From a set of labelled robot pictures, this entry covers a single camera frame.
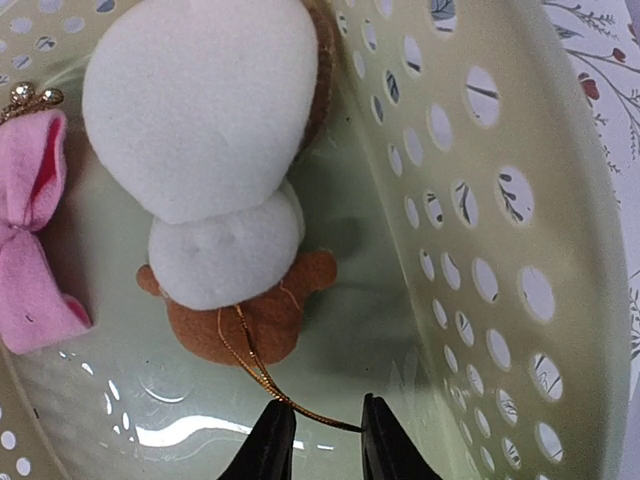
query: gold string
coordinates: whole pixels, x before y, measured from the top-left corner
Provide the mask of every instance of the gold string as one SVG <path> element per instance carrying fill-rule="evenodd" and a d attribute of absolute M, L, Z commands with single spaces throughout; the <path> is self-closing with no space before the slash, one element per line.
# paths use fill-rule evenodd
<path fill-rule="evenodd" d="M 229 341 L 225 338 L 224 333 L 222 333 L 222 309 L 218 310 L 218 336 L 222 341 L 222 344 L 225 346 L 229 353 L 233 355 L 236 361 L 240 364 L 240 366 L 249 374 L 251 377 L 258 383 L 260 386 L 265 389 L 271 396 L 273 396 L 279 402 L 285 403 L 293 408 L 299 414 L 310 418 L 316 422 L 322 423 L 329 427 L 337 428 L 340 430 L 346 430 L 348 432 L 361 433 L 362 429 L 355 425 L 350 425 L 348 423 L 341 422 L 339 420 L 334 420 L 332 418 L 324 417 L 322 415 L 318 415 L 306 408 L 298 405 L 296 402 L 291 400 L 287 395 L 285 395 L 282 390 L 276 385 L 276 382 L 273 380 L 273 377 L 269 374 L 267 367 L 264 362 L 260 358 L 253 343 L 253 339 L 251 338 L 251 333 L 249 332 L 249 326 L 247 325 L 247 319 L 242 311 L 242 307 L 240 305 L 235 305 L 235 312 L 238 318 L 240 319 L 240 324 L 242 325 L 242 330 L 244 331 L 245 339 L 247 340 L 247 344 L 249 345 L 249 356 L 253 360 L 255 364 L 255 368 L 258 369 L 258 372 L 255 371 L 251 365 L 249 365 L 231 346 Z"/>

